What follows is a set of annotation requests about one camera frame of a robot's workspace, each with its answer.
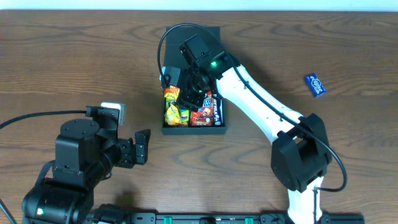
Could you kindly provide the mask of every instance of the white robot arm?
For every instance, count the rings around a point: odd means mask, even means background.
[[[287,106],[283,105],[265,89],[254,81],[248,74],[247,70],[241,65],[237,68],[248,84],[267,100],[274,108],[283,112],[287,117],[299,123],[299,117],[302,115]],[[234,103],[246,115],[259,126],[262,132],[267,136],[268,140],[273,143],[278,138],[280,131],[287,132],[293,128],[293,125],[281,119],[269,107],[261,102],[253,93],[245,88],[244,83],[239,79],[233,68],[223,73],[223,77],[217,80],[218,92],[223,98]],[[318,177],[308,184],[307,189],[300,193],[298,190],[289,193],[289,217],[295,224],[313,223],[314,211],[314,187],[320,187],[323,177]],[[320,194],[317,194],[317,220],[322,216],[320,209]]]
[[[157,52],[160,81],[164,88],[180,88],[176,102],[198,110],[205,93],[212,91],[231,101],[256,123],[272,144],[271,168],[289,191],[289,217],[295,224],[317,222],[322,216],[319,190],[337,192],[346,185],[346,171],[336,153],[328,146],[325,125],[315,114],[303,117],[283,105],[248,74],[236,58],[218,42],[207,45],[198,34],[188,38],[180,52],[187,69],[160,66],[160,48],[166,35],[181,26],[204,30],[197,24],[177,24],[161,38]],[[343,185],[338,189],[320,187],[332,156],[343,171]]]

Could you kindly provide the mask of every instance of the green led light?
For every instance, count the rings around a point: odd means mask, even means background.
[[[38,214],[38,215],[43,215],[43,214],[44,214],[44,211],[43,211],[41,208],[38,208],[38,209],[37,209],[37,214]]]
[[[164,217],[163,224],[173,224],[173,218],[172,217]]]
[[[254,223],[254,220],[253,220],[253,218],[245,218],[245,219],[244,219],[244,223],[245,223],[245,224],[253,224],[253,223]]]

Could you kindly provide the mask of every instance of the wood grain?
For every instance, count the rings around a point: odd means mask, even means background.
[[[364,12],[1,11],[0,122],[21,114],[127,104],[120,136],[151,128],[149,160],[115,169],[95,207],[158,212],[286,210],[270,169],[271,145],[231,103],[225,136],[163,136],[156,50],[167,26],[221,26],[221,38],[266,90],[326,124],[348,170],[347,188],[322,193],[322,209],[398,219],[398,14]],[[328,93],[314,99],[303,76]],[[1,130],[0,197],[21,221],[21,202],[54,159],[60,125],[79,116],[27,119]],[[332,163],[324,186],[341,182]],[[7,223],[0,214],[0,223]]]

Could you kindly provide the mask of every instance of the black cable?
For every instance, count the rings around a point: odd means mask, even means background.
[[[12,118],[6,122],[4,122],[3,124],[0,124],[0,129],[6,127],[9,124],[12,124],[16,121],[20,121],[22,119],[26,119],[26,118],[33,118],[36,116],[47,116],[47,115],[58,115],[58,114],[75,114],[75,113],[86,113],[86,111],[82,111],[82,110],[74,110],[74,111],[50,111],[50,112],[40,112],[40,113],[31,113],[31,114],[25,114],[16,118]]]
[[[14,217],[11,215],[11,212],[7,209],[6,205],[2,202],[1,198],[0,198],[0,207],[1,210],[4,212],[4,214],[6,214],[10,223],[17,224],[17,221],[15,221]]]
[[[196,27],[199,28],[201,30],[204,30],[205,32],[207,32],[208,34],[210,34],[221,46],[221,48],[224,50],[225,54],[228,57],[228,60],[231,61],[232,63],[232,67],[234,68],[234,71],[236,72],[236,74],[238,75],[239,79],[244,83],[244,86],[250,90],[251,93],[253,93],[254,96],[256,96],[261,102],[263,102],[266,106],[268,106],[276,115],[280,116],[281,119],[285,119],[287,122],[289,122],[291,125],[295,126],[296,128],[298,128],[301,132],[303,132],[305,135],[307,135],[308,137],[314,139],[315,141],[319,142],[322,146],[326,147],[331,155],[333,156],[333,158],[335,158],[337,164],[340,166],[341,172],[343,173],[343,183],[340,187],[336,188],[336,189],[330,189],[330,188],[324,188],[324,187],[315,187],[315,190],[322,190],[322,191],[326,191],[326,192],[339,192],[341,190],[343,190],[346,185],[347,185],[347,171],[342,163],[342,161],[340,160],[340,158],[337,156],[337,154],[334,152],[334,150],[326,145],[323,141],[321,141],[320,139],[318,139],[313,133],[311,133],[310,131],[308,131],[307,129],[301,127],[299,124],[297,124],[296,122],[294,122],[293,120],[291,120],[290,118],[288,118],[285,114],[283,114],[283,112],[280,112],[279,110],[277,110],[276,108],[274,108],[270,103],[268,103],[265,99],[263,99],[255,90],[253,90],[253,88],[249,85],[249,82],[247,82],[242,75],[239,73],[238,68],[236,68],[234,61],[231,57],[231,55],[228,53],[228,51],[226,50],[226,48],[224,47],[224,45],[217,39],[217,37],[210,31],[208,30],[206,27],[203,27],[201,25],[198,24],[192,24],[192,23],[181,23],[181,24],[177,24],[173,27],[171,27],[168,31],[166,31],[162,38],[160,39],[159,42],[159,46],[157,48],[157,66],[159,68],[159,72],[160,75],[162,77],[162,79],[164,80],[164,82],[166,84],[168,84],[166,82],[166,79],[164,77],[163,71],[162,71],[162,67],[160,64],[160,50],[162,48],[162,43],[164,41],[164,39],[166,38],[167,34],[169,34],[172,30],[181,27],[181,26],[191,26],[191,27]]]
[[[16,118],[12,118],[6,122],[4,122],[3,124],[0,124],[0,129],[6,127],[7,125],[10,125],[14,122],[20,121],[22,119],[26,119],[26,118],[33,118],[33,117],[37,117],[37,116],[47,116],[47,115],[58,115],[58,114],[77,114],[77,113],[86,113],[86,111],[83,110],[73,110],[73,111],[50,111],[50,112],[40,112],[40,113],[31,113],[31,114],[25,114]],[[2,202],[1,198],[0,198],[0,207],[1,210],[4,212],[4,214],[6,214],[8,220],[12,223],[12,224],[17,224],[17,222],[15,221],[14,217],[12,217],[11,212],[7,209],[6,205]]]

